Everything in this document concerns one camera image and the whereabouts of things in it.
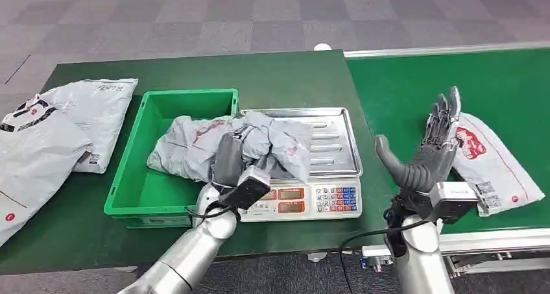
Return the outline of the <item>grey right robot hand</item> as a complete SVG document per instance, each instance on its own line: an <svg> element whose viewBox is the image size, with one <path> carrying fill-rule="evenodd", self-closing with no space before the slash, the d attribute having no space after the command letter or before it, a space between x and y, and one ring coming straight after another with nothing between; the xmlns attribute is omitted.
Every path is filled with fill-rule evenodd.
<svg viewBox="0 0 550 294"><path fill-rule="evenodd" d="M438 94L426 120L424 136L406 164L391 151L386 136L376 136L375 152L399 187L402 199L413 193L427 195L437 182L447 180L459 145L460 111L458 87L452 86L448 96Z"/></svg>

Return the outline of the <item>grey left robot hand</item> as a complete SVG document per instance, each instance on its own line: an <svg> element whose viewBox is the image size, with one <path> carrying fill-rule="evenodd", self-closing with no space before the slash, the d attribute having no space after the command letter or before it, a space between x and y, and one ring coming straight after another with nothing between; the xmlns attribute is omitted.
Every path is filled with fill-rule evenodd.
<svg viewBox="0 0 550 294"><path fill-rule="evenodd" d="M243 125L237 130L222 135L215 153L215 161L212 169L213 187L220 193L229 192L237 188L243 171L251 165L250 173L245 173L245 178L255 177L266 186L270 186L270 175L266 169L267 158L270 149L253 160L243 160L243 145L247 136L253 129L252 125Z"/></svg>

